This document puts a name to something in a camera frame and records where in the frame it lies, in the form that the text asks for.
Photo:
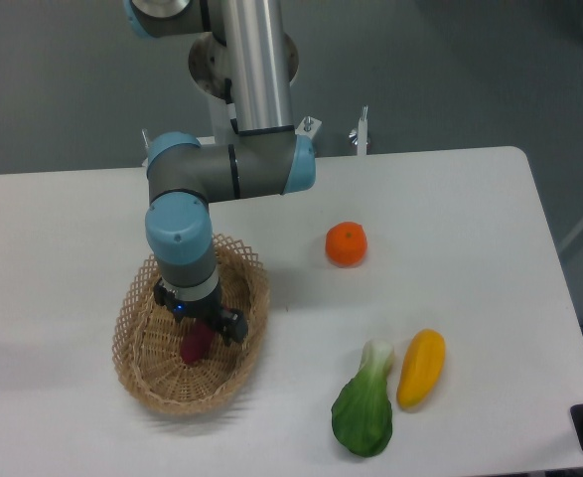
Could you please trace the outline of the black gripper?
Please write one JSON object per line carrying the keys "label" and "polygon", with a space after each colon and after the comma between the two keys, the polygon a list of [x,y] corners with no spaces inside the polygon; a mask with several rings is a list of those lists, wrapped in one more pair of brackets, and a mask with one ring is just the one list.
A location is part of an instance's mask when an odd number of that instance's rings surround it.
{"label": "black gripper", "polygon": [[248,333],[248,324],[241,310],[221,307],[221,286],[217,285],[213,292],[199,300],[184,301],[176,297],[160,278],[153,286],[154,301],[158,306],[165,307],[180,324],[185,318],[200,319],[217,332],[223,343],[242,344]]}

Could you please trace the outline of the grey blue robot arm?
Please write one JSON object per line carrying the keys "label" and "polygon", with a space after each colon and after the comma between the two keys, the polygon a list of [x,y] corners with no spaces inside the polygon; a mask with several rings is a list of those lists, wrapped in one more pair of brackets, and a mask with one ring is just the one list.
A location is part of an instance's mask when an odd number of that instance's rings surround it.
{"label": "grey blue robot arm", "polygon": [[127,1],[133,31],[146,38],[198,33],[228,116],[227,143],[204,145],[168,132],[146,143],[145,233],[160,271],[154,298],[176,321],[193,318],[226,343],[248,332],[243,313],[221,299],[209,206],[310,189],[312,140],[297,132],[290,84],[294,52],[276,1]]}

